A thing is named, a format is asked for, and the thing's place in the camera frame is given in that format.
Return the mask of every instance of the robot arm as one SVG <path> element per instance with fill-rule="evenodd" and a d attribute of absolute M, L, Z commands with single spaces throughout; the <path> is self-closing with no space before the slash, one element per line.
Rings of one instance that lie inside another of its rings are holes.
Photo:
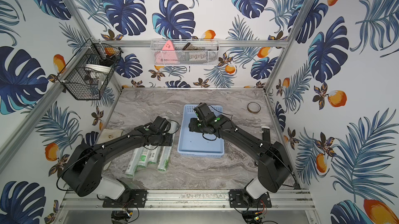
<path fill-rule="evenodd" d="M 190 131 L 214 134 L 229 141 L 251 156 L 258 165 L 258 177 L 245 187 L 245 193 L 257 199 L 266 191 L 277 192 L 292 172 L 287 152 L 281 143 L 272 144 L 270 135 L 268 140 L 254 137 L 224 115 L 216 117 L 206 103 L 199 104 L 194 111 L 198 118 L 190 120 Z"/>

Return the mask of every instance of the blue tray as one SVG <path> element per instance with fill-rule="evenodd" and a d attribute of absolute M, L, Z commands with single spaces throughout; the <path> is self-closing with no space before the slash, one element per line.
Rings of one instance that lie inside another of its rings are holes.
<path fill-rule="evenodd" d="M 180 131 L 177 151 L 182 155 L 221 158 L 224 155 L 223 139 L 217 138 L 215 141 L 208 141 L 202 137 L 202 133 L 190 132 L 188 129 L 190 119 L 193 117 L 197 118 L 194 112 L 194 108 L 197 106 L 198 105 L 184 106 L 182 130 Z M 223 112 L 223 108 L 220 105 L 212 105 L 212 107 Z M 214 112 L 216 116 L 220 115 L 220 113 L 213 108 L 209 107 L 209 109 Z M 214 139 L 215 135 L 204 134 L 204 137 Z"/>

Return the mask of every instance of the gray marble surface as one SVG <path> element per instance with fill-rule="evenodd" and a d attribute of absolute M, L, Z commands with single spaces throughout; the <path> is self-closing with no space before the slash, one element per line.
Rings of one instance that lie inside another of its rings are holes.
<path fill-rule="evenodd" d="M 142 90 L 125 89 L 107 124 L 108 129 L 130 132 L 134 127 L 166 116 L 179 123 L 185 104 L 205 102 L 221 105 L 225 113 L 234 114 L 233 121 L 245 131 L 261 138 L 261 126 L 269 126 L 271 140 L 277 140 L 270 116 L 263 101 L 262 90 Z M 257 102 L 262 109 L 258 114 L 247 111 L 249 102 Z M 222 158 L 188 157 L 177 152 L 178 131 L 174 137 L 169 167 L 166 172 L 157 165 L 139 168 L 133 179 L 124 174 L 132 151 L 117 157 L 104 175 L 117 178 L 132 188 L 147 189 L 231 189 L 243 188 L 257 176 L 254 160 L 230 142 L 225 142 Z M 286 184 L 293 185 L 289 177 Z"/>

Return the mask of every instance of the bracket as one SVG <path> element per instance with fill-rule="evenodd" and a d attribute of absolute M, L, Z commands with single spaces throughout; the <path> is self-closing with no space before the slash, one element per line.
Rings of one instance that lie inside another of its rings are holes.
<path fill-rule="evenodd" d="M 244 201 L 242 189 L 230 190 L 229 197 L 230 197 L 230 207 L 231 208 L 246 208 L 246 207 L 248 207 L 247 203 Z M 265 207 L 267 207 L 267 208 L 272 207 L 269 192 L 266 192 L 264 195 L 262 195 L 261 200 L 265 204 Z M 258 208 L 262 209 L 263 208 L 262 203 L 259 201 L 258 206 L 257 206 L 257 203 L 258 203 L 258 199 L 254 200 L 254 204 L 251 204 L 249 207 L 250 208 L 258 207 Z"/>
<path fill-rule="evenodd" d="M 122 205 L 123 203 L 117 202 L 111 198 L 105 198 L 102 203 L 103 208 L 143 208 L 146 205 L 147 201 L 147 190 L 131 190 L 129 195 L 129 201 L 126 206 Z"/>

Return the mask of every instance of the cylindrical container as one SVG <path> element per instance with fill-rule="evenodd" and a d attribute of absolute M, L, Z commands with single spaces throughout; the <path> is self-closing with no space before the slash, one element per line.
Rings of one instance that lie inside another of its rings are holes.
<path fill-rule="evenodd" d="M 137 166 L 146 168 L 148 165 L 148 159 L 150 158 L 150 149 L 153 149 L 154 146 L 149 145 L 148 147 L 143 147 L 143 152 L 141 153 L 140 159 L 138 160 Z"/>
<path fill-rule="evenodd" d="M 176 131 L 177 131 L 177 123 L 171 122 L 170 130 L 168 131 L 168 133 L 175 133 Z M 172 146 L 165 146 L 164 149 L 162 150 L 161 158 L 159 159 L 159 164 L 158 164 L 159 171 L 166 171 L 171 151 L 172 151 Z"/>
<path fill-rule="evenodd" d="M 132 158 L 130 159 L 130 162 L 127 166 L 125 175 L 129 178 L 133 178 L 134 173 L 136 172 L 137 169 L 137 164 L 138 161 L 140 160 L 141 153 L 143 152 L 144 147 L 140 147 L 137 149 L 134 149 Z"/>
<path fill-rule="evenodd" d="M 148 158 L 148 163 L 156 164 L 158 162 L 159 153 L 161 151 L 161 147 L 156 147 L 154 150 L 150 151 L 150 157 Z"/>

